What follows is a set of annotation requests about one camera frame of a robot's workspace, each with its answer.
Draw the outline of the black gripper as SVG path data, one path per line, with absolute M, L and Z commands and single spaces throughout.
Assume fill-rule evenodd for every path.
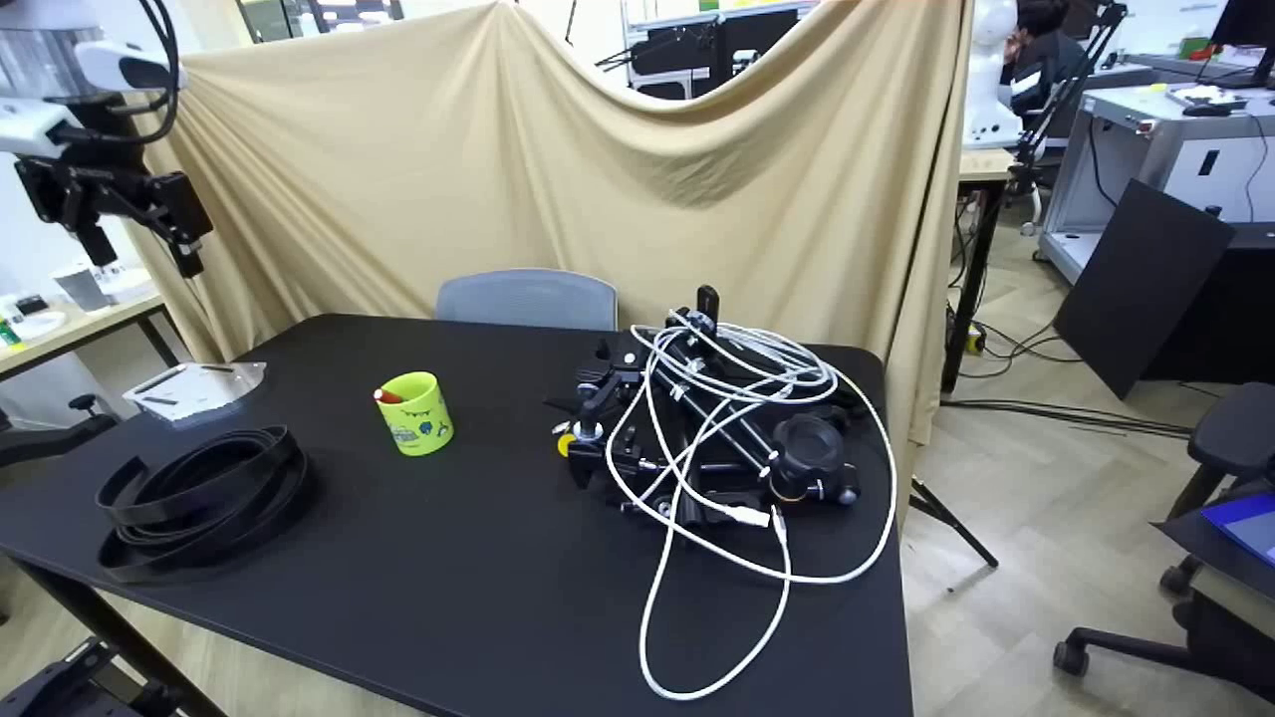
M 199 244 L 210 229 L 210 220 L 183 171 L 151 176 L 20 155 L 15 176 L 30 212 L 45 221 L 64 227 L 94 267 L 113 267 L 119 257 L 101 220 L 123 214 L 166 245 L 183 279 L 203 272 Z

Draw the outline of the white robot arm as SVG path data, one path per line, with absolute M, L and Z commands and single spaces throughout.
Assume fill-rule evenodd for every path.
M 175 131 L 183 49 L 166 0 L 137 0 L 157 45 L 113 41 L 85 0 L 0 0 L 0 152 L 45 221 L 94 267 L 114 261 L 105 214 L 146 227 L 183 279 L 210 220 L 183 171 L 145 152 Z

